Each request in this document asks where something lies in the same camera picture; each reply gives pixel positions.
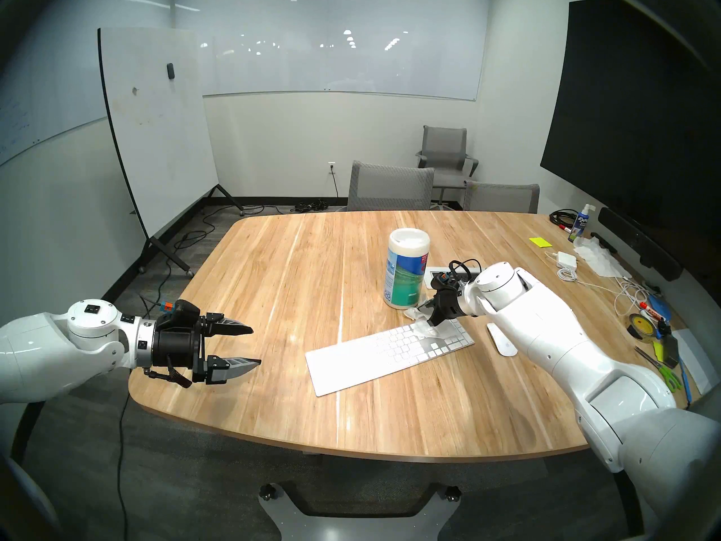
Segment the power adapter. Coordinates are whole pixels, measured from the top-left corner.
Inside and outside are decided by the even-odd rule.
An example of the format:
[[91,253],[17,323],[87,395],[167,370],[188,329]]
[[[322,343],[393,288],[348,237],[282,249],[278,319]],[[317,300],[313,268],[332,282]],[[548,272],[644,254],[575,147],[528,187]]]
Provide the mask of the power adapter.
[[562,269],[576,271],[576,256],[566,254],[565,252],[558,252],[556,254],[556,265]]

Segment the mesh chair back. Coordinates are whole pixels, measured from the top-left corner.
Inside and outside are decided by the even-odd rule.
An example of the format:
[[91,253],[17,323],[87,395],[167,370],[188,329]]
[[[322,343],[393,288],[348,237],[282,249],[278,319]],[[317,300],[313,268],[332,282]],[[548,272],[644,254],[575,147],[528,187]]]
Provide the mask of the mesh chair back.
[[538,213],[538,184],[506,185],[482,184],[466,181],[464,211],[511,211],[513,213]]
[[427,167],[463,170],[466,160],[466,129],[423,126],[421,154],[428,158]]
[[432,168],[386,167],[353,161],[348,211],[430,209]]

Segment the table edge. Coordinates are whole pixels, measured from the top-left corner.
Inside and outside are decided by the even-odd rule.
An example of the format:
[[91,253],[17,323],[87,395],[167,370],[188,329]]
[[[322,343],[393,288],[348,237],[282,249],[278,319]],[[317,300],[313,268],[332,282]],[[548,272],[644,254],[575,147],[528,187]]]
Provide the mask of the table edge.
[[230,436],[232,438],[238,438],[239,440],[245,440],[247,442],[255,442],[256,444],[265,444],[267,446],[275,446],[278,448],[286,448],[296,450],[297,452],[311,452],[313,454],[324,454],[329,456],[342,456],[342,457],[355,457],[361,460],[381,460],[391,462],[410,462],[410,463],[480,463],[480,462],[508,462],[515,460],[533,460],[539,457],[557,456],[562,454],[569,454],[571,452],[579,452],[584,449],[590,448],[588,444],[579,444],[578,446],[571,446],[566,448],[559,448],[555,450],[545,450],[543,452],[527,452],[524,454],[504,454],[504,455],[487,455],[487,456],[472,456],[472,455],[459,455],[459,456],[433,456],[433,455],[413,455],[413,454],[393,454],[389,452],[358,452],[349,449],[342,448],[327,448],[323,446],[313,446],[309,444],[297,444],[294,442],[285,442],[276,438],[268,438],[265,436],[253,436],[251,434],[242,434],[227,429],[219,429],[212,425],[206,425],[204,423],[198,423],[196,420],[185,419],[165,413],[153,407],[148,407],[142,403],[138,403],[147,413],[156,415],[158,417],[172,420],[176,423],[189,425],[197,429],[204,431],[214,432],[216,434],[223,434],[224,436]]

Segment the spray bottle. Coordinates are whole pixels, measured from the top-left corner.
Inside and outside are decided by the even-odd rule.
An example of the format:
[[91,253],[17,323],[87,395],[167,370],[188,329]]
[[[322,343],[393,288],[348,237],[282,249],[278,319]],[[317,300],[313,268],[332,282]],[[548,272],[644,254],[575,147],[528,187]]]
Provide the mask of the spray bottle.
[[568,242],[573,242],[576,240],[576,237],[583,234],[583,230],[586,228],[586,223],[588,222],[589,211],[596,211],[596,207],[592,206],[590,203],[586,203],[586,207],[584,207],[583,211],[581,211],[576,217],[576,221],[571,229],[571,234],[568,235]]

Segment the black television screen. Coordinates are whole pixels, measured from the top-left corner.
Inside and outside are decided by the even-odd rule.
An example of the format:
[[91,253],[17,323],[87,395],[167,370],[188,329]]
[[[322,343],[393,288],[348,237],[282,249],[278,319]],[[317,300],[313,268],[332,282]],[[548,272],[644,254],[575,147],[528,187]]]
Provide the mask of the black television screen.
[[622,0],[569,4],[541,166],[604,202],[721,305],[721,86]]

